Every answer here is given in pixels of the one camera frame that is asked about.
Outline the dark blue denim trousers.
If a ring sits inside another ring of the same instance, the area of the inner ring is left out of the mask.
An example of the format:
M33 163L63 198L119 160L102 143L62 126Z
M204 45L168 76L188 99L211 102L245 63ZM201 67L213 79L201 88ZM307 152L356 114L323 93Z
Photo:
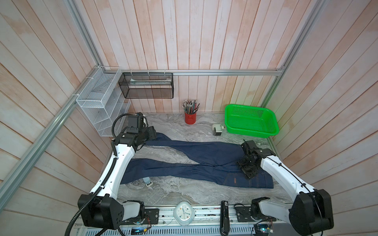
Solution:
M186 142L171 140L158 133L147 146L170 147L185 154L195 164L167 163L148 158L133 158L122 177L121 184L146 177L173 176L185 179L209 181L219 185L242 188L273 189L273 178L264 170L247 179L237 165L244 151L241 145L224 142Z

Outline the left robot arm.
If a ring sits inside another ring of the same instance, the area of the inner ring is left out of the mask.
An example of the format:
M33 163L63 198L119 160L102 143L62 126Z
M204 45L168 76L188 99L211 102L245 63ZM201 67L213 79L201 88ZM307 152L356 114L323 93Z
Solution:
M148 125L142 113L121 114L116 120L123 117L128 118L128 125L118 135L115 134L115 126L112 126L112 156L90 193L80 196L78 211L67 226L66 236L71 234L78 218L82 218L87 227L99 228L98 235L100 236L107 230L121 233L120 227L123 222L131 218L143 219L144 217L142 202L120 203L117 197L121 180L131 159L147 141L154 140L157 135L154 127Z

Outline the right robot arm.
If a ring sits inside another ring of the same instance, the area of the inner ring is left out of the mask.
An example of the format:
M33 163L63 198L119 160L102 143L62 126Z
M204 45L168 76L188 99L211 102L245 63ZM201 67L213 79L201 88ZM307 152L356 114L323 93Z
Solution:
M283 204L267 197L252 200L251 217L258 222L275 218L291 224L301 236L322 234L334 227L332 201L324 189L316 189L292 172L268 148L258 148L254 141L241 145L244 156L237 163L249 179L265 171L274 178L292 199Z

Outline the green plastic basket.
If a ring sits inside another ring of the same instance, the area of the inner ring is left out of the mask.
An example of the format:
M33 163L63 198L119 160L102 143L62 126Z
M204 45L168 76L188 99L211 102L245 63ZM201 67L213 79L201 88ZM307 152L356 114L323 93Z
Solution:
M229 104L224 114L229 133L259 138L269 138L279 133L276 115L267 108Z

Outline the red pencil cup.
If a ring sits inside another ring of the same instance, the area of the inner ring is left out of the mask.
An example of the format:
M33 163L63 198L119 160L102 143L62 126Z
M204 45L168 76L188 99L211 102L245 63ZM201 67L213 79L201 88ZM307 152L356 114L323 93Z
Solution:
M185 123L186 124L192 125L192 124L195 124L195 122L196 122L196 113L194 113L194 114L185 113Z

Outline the small white grey box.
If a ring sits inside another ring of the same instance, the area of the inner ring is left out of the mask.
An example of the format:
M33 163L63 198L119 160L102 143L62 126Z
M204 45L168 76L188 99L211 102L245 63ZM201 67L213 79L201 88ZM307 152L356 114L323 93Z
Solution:
M214 136L221 136L225 126L222 124L213 124L212 132Z

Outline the light blue phone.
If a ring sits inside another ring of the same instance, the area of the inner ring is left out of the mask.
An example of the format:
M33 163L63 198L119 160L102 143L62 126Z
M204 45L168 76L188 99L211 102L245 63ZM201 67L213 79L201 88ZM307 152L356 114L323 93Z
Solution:
M143 178L143 181L147 187L151 187L153 185L153 182L151 181L149 177Z

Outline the pencils in cup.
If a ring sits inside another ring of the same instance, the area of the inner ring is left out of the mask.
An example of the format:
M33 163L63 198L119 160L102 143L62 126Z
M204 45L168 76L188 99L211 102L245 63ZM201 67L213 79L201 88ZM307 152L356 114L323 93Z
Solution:
M184 112L188 115L194 115L200 108L200 103L197 100L185 100L182 105Z

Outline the black remote control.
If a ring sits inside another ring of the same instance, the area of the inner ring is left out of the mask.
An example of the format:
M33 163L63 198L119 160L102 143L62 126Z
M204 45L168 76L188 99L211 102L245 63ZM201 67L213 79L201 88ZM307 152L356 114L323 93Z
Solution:
M228 201L221 201L220 204L220 235L228 236L230 232Z

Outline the white analog clock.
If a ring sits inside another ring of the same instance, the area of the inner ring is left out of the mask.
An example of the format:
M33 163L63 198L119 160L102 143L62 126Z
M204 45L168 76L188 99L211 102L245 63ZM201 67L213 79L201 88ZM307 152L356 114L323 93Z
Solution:
M188 226L195 218L195 210L188 202L180 202L175 207L173 215L180 226Z

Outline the black mesh wall basket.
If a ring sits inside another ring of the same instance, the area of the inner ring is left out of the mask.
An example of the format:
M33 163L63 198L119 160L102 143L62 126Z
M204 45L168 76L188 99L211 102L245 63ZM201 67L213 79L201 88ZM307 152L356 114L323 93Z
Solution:
M174 98L172 73L124 72L118 85L126 99Z

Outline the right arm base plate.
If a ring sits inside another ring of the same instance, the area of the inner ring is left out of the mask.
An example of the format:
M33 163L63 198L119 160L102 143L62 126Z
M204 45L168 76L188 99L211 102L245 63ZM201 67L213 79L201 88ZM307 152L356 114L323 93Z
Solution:
M245 206L243 204L235 204L234 209L236 211L236 216L238 222L255 222L251 215L251 207Z

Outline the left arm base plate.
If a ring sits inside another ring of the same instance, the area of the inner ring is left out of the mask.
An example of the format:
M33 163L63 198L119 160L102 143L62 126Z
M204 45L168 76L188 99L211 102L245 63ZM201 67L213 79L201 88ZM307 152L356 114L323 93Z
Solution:
M157 225L159 220L159 209L158 208L147 208L145 209L145 219L143 225Z

